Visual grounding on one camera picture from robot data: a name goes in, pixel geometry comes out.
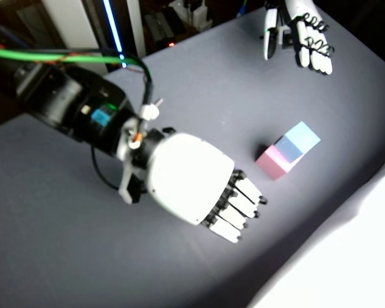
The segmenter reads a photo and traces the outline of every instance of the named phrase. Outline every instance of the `green cable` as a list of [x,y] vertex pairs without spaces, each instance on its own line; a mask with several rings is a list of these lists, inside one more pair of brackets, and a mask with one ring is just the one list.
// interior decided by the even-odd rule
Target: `green cable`
[[120,59],[116,56],[87,56],[87,55],[66,55],[66,54],[46,54],[46,53],[25,53],[0,48],[0,58],[18,61],[61,61],[61,62],[92,62],[92,63],[126,63],[140,66],[138,61],[131,58]]

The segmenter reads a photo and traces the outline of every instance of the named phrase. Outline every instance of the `white robotic hand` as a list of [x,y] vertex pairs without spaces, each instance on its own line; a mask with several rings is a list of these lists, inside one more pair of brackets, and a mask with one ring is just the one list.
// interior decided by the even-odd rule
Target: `white robotic hand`
[[186,133],[173,132],[164,137],[153,130],[132,160],[124,152],[117,152],[117,156],[124,159],[119,192],[127,203],[132,202],[127,189],[129,173],[132,166],[142,165],[146,170],[146,190],[159,205],[192,225],[204,225],[232,243],[240,240],[241,230],[248,226],[247,219],[259,217],[258,205],[267,203],[246,175],[234,169],[231,158]]
[[[331,55],[334,48],[325,38],[328,25],[324,23],[312,0],[284,0],[268,3],[264,25],[264,59],[270,59],[276,45],[285,45],[284,36],[291,32],[297,59],[302,67],[324,74],[332,73]],[[284,18],[278,26],[278,15]]]

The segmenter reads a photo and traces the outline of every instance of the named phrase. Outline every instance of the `table surface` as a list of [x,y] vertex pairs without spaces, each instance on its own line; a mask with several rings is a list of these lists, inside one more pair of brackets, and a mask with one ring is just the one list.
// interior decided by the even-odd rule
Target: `table surface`
[[[96,176],[89,147],[22,115],[0,126],[0,307],[244,307],[313,229],[385,159],[385,63],[323,13],[334,72],[262,59],[265,11],[147,57],[157,128],[199,136],[269,198],[239,244],[193,227],[149,196],[126,205]],[[142,78],[107,78],[137,108]],[[321,138],[274,182],[255,165],[299,121]],[[100,155],[119,181],[120,165]]]

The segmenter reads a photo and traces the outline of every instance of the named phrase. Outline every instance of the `pink block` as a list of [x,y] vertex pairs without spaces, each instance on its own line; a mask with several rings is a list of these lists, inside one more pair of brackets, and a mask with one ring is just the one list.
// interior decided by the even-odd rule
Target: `pink block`
[[294,162],[288,162],[284,156],[274,147],[270,146],[256,161],[262,170],[267,172],[274,180],[286,175],[304,157],[303,155]]

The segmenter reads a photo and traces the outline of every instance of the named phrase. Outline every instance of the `green led light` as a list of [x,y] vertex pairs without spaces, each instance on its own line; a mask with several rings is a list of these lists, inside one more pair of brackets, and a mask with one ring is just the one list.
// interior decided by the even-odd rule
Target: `green led light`
[[118,110],[118,108],[116,107],[116,106],[114,106],[113,104],[110,104],[110,103],[107,103],[107,104],[105,104],[109,109],[112,109],[112,110],[114,110],[114,111],[117,111]]

